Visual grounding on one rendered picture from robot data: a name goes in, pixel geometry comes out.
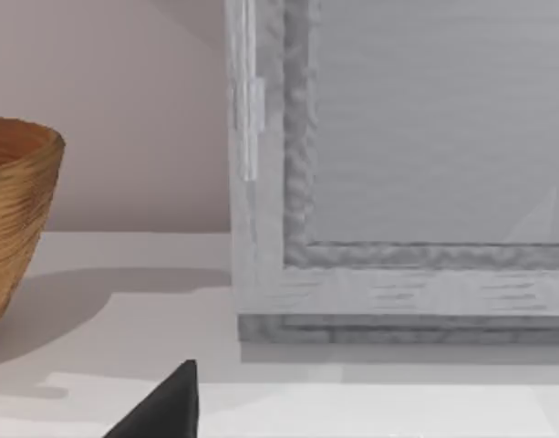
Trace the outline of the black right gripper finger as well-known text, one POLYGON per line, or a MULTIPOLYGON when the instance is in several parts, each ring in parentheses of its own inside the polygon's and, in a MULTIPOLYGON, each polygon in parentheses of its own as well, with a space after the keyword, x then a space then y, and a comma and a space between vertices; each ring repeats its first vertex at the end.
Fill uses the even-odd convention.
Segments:
POLYGON ((102 438, 198 438, 196 360, 184 361, 102 438))

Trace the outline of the grey cabinet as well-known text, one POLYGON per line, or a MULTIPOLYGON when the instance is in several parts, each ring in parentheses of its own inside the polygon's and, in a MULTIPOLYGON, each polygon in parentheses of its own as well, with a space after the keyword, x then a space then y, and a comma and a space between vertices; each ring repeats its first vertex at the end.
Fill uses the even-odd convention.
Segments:
POLYGON ((224 15, 241 341, 559 344, 559 244, 315 239, 319 0, 224 15))

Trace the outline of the brown woven basket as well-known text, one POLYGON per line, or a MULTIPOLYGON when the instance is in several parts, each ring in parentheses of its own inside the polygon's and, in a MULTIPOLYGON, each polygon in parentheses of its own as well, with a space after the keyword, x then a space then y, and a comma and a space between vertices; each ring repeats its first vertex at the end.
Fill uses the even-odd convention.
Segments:
POLYGON ((65 148, 48 126, 0 117, 0 319, 36 251, 65 148))

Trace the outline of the grey cabinet door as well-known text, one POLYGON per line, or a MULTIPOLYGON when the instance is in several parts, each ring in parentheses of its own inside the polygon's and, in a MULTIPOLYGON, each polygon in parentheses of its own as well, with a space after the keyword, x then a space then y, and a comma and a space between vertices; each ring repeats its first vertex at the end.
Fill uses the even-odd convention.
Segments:
POLYGON ((559 0, 319 0, 312 235, 559 244, 559 0))

